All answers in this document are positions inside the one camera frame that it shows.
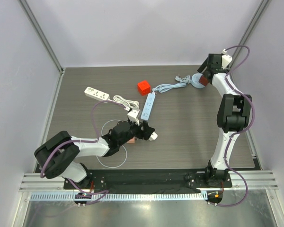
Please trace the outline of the pink plug adapter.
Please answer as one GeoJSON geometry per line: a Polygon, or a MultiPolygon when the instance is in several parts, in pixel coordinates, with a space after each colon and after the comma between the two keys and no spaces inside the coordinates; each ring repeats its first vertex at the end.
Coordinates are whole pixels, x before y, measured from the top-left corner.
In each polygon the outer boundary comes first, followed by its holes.
{"type": "Polygon", "coordinates": [[[129,144],[134,144],[136,142],[136,138],[132,138],[131,140],[129,140],[127,143],[129,144]]]}

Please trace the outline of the aluminium frame post left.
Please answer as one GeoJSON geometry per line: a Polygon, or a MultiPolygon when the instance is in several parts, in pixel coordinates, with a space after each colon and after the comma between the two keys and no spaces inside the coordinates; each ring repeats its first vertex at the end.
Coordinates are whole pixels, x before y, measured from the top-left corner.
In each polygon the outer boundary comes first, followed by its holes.
{"type": "Polygon", "coordinates": [[[42,45],[44,46],[45,50],[47,51],[50,59],[54,63],[56,69],[59,71],[59,74],[62,75],[63,67],[61,66],[56,54],[54,53],[51,45],[49,44],[41,26],[39,25],[33,11],[31,10],[28,2],[26,0],[18,0],[20,6],[22,7],[25,15],[27,16],[28,20],[30,21],[33,29],[35,30],[39,40],[41,41],[42,45]]]}

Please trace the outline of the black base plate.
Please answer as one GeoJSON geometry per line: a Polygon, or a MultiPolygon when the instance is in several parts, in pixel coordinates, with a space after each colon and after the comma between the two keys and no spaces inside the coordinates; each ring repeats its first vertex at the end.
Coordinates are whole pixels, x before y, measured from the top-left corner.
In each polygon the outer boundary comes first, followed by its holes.
{"type": "Polygon", "coordinates": [[[231,188],[229,173],[215,171],[211,176],[205,169],[113,169],[88,170],[89,176],[80,189],[111,194],[184,194],[200,189],[231,188]]]}

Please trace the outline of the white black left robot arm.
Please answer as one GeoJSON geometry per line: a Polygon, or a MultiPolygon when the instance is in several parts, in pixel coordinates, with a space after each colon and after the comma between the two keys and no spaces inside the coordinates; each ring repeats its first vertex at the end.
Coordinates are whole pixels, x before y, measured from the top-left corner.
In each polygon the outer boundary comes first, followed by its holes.
{"type": "Polygon", "coordinates": [[[156,140],[155,129],[146,121],[139,125],[129,120],[119,121],[107,134],[98,139],[82,139],[61,131],[41,145],[34,156],[41,167],[41,178],[62,177],[81,189],[91,183],[91,174],[82,163],[74,162],[78,157],[109,157],[117,153],[120,147],[133,138],[156,140]]]}

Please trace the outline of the aluminium rail front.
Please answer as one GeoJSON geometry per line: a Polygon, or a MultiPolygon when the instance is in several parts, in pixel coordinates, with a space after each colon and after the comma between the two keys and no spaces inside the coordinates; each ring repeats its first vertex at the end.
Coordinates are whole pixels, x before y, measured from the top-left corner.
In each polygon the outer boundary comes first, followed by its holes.
{"type": "MultiPolygon", "coordinates": [[[[250,190],[276,190],[278,189],[275,177],[270,170],[247,170],[239,171],[238,174],[230,172],[230,180],[233,188],[243,190],[246,181],[250,190]]],[[[20,192],[55,192],[62,191],[64,179],[57,177],[54,179],[40,178],[39,174],[24,174],[20,184],[20,192]]]]}

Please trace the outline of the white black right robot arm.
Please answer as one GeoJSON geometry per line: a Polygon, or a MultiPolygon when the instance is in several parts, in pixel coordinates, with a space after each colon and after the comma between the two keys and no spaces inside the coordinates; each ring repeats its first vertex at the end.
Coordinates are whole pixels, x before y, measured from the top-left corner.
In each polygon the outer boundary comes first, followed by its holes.
{"type": "Polygon", "coordinates": [[[191,84],[195,88],[213,85],[221,95],[221,103],[216,122],[219,128],[215,152],[199,176],[200,182],[207,187],[219,187],[228,180],[229,159],[239,135],[249,125],[252,111],[251,96],[242,93],[230,78],[229,64],[232,57],[226,50],[211,53],[193,75],[191,84]]]}

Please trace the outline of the orange-red cube socket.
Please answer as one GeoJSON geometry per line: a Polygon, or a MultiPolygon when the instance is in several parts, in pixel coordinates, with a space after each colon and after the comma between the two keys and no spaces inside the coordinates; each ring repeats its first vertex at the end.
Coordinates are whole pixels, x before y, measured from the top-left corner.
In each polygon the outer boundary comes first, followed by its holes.
{"type": "Polygon", "coordinates": [[[145,96],[151,92],[151,86],[146,80],[139,82],[137,89],[141,96],[145,96]]]}

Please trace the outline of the round light blue socket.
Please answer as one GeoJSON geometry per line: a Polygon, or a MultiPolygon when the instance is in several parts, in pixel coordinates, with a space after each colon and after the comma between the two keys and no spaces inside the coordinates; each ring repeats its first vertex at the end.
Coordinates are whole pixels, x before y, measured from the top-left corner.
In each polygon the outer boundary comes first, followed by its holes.
{"type": "Polygon", "coordinates": [[[196,73],[191,77],[191,84],[193,87],[198,89],[202,89],[205,87],[199,83],[199,79],[202,75],[203,75],[202,73],[196,73]]]}

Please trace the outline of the aluminium frame post right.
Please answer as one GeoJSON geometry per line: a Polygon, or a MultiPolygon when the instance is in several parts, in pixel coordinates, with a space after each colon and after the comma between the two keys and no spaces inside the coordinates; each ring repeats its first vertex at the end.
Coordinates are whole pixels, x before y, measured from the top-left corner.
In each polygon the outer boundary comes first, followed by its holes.
{"type": "Polygon", "coordinates": [[[246,45],[248,39],[253,34],[257,24],[261,20],[264,12],[268,8],[271,0],[261,0],[259,6],[257,7],[255,13],[253,14],[251,21],[249,22],[245,32],[243,33],[243,36],[241,37],[238,45],[246,45]]]}

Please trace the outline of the white cube charger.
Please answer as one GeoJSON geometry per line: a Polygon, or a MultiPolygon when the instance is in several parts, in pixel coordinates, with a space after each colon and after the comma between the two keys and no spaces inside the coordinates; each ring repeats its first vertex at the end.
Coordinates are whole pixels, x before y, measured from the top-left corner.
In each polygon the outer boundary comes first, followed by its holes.
{"type": "Polygon", "coordinates": [[[149,141],[154,141],[157,139],[157,137],[158,137],[157,133],[153,132],[149,137],[149,141]]]}

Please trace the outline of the aluminium frame post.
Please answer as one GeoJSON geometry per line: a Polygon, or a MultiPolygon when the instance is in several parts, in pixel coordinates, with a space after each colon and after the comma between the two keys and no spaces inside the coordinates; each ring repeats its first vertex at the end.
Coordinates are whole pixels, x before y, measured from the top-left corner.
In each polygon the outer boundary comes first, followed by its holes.
{"type": "Polygon", "coordinates": [[[241,37],[238,45],[246,45],[248,39],[253,34],[257,24],[261,20],[264,12],[268,8],[271,0],[261,0],[259,6],[257,7],[255,13],[253,14],[251,21],[249,22],[245,32],[243,33],[243,36],[241,37]]]}
{"type": "Polygon", "coordinates": [[[49,44],[41,26],[39,25],[33,11],[31,10],[28,2],[26,0],[18,0],[20,6],[22,7],[25,15],[27,16],[28,20],[30,21],[33,29],[35,30],[39,40],[41,41],[42,45],[44,46],[45,50],[47,51],[50,59],[54,63],[56,69],[59,71],[59,74],[62,75],[63,67],[61,66],[56,54],[54,53],[51,45],[49,44]]]}

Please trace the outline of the dark red cube adapter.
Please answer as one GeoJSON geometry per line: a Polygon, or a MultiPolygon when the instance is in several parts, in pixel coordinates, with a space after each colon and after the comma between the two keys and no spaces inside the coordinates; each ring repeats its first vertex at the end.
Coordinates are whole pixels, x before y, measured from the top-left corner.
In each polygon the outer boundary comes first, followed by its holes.
{"type": "Polygon", "coordinates": [[[203,86],[207,86],[208,83],[209,83],[209,81],[208,81],[208,79],[207,79],[204,75],[202,75],[202,76],[200,77],[200,79],[199,79],[199,83],[200,83],[201,85],[203,85],[203,86]]]}

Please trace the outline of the white power strip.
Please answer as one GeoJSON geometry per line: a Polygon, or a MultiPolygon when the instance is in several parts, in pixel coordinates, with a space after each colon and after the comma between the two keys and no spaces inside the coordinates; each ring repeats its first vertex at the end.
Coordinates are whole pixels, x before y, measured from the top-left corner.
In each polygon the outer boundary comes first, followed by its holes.
{"type": "Polygon", "coordinates": [[[99,91],[99,90],[92,88],[92,87],[87,87],[84,90],[84,94],[87,97],[93,98],[93,99],[98,100],[98,101],[110,100],[110,95],[108,93],[99,91]]]}

